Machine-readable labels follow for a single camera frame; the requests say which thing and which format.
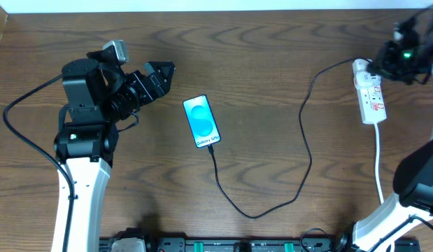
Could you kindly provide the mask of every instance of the wooden table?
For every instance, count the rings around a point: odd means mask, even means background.
[[[313,168],[299,199],[259,220],[220,194],[206,149],[196,149],[182,101],[207,94],[222,141],[215,146],[226,193],[260,214],[294,197],[308,166],[298,111],[313,76],[349,57],[374,57],[393,22],[411,10],[11,15],[0,47],[0,251],[49,251],[55,226],[55,168],[6,129],[5,105],[60,73],[68,62],[124,39],[126,72],[147,61],[177,66],[170,93],[144,106],[123,132],[104,200],[101,236],[127,227],[189,237],[298,237],[347,228],[377,206],[374,129],[363,125],[349,64],[322,75],[302,120]],[[381,181],[392,191],[399,161],[430,138],[433,86],[383,82]],[[10,121],[53,153],[59,82],[25,100]],[[121,122],[124,127],[129,122]],[[423,251],[433,232],[417,227]]]

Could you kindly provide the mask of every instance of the green connector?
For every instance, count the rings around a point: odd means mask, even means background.
[[[285,243],[285,252],[294,252],[294,244],[291,243]]]
[[[204,252],[204,243],[203,242],[195,242],[194,243],[194,252]]]

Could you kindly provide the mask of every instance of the smartphone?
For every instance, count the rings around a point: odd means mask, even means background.
[[[197,148],[221,141],[218,126],[211,113],[210,104],[206,95],[188,99],[183,102],[183,108],[187,114],[191,133]]]

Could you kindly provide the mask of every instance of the white power strip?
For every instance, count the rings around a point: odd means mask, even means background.
[[[381,77],[367,72],[368,61],[357,59],[353,62],[353,79],[359,107],[361,110],[362,122],[374,124],[384,121],[385,114],[383,93],[381,92]]]

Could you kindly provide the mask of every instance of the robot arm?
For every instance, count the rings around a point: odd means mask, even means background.
[[[55,138],[56,160],[73,181],[75,199],[68,225],[69,188],[59,174],[59,204],[52,251],[98,251],[104,193],[117,145],[115,126],[140,107],[163,97],[176,70],[172,62],[148,62],[147,76],[125,74],[121,65],[129,59],[123,41],[111,41],[103,50],[89,52],[87,59],[70,62],[62,69],[63,86],[69,100],[65,108],[71,122],[59,113]],[[69,231],[68,241],[64,234]]]
[[[388,41],[367,71],[410,85],[416,75],[433,75],[433,22],[421,43],[413,30],[416,18],[401,23],[395,40]],[[432,140],[406,157],[398,166],[389,198],[364,220],[352,226],[336,241],[345,252],[386,251],[396,239],[425,221],[433,219],[433,130]]]

